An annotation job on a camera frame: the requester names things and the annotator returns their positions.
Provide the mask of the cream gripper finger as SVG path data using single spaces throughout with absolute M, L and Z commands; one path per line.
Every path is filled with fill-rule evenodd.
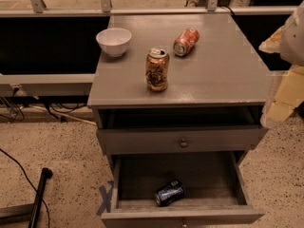
M 275 127 L 285 122 L 303 102 L 304 66 L 292 65 L 274 76 L 260 122 L 264 127 Z
M 283 27 L 278 28 L 268 39 L 260 44 L 258 49 L 266 53 L 279 53 Z

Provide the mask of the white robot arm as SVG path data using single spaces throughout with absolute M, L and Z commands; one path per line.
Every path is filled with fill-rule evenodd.
M 285 122 L 304 102 L 304 2 L 258 49 L 278 53 L 291 64 L 287 71 L 273 78 L 262 110 L 261 124 L 273 128 Z

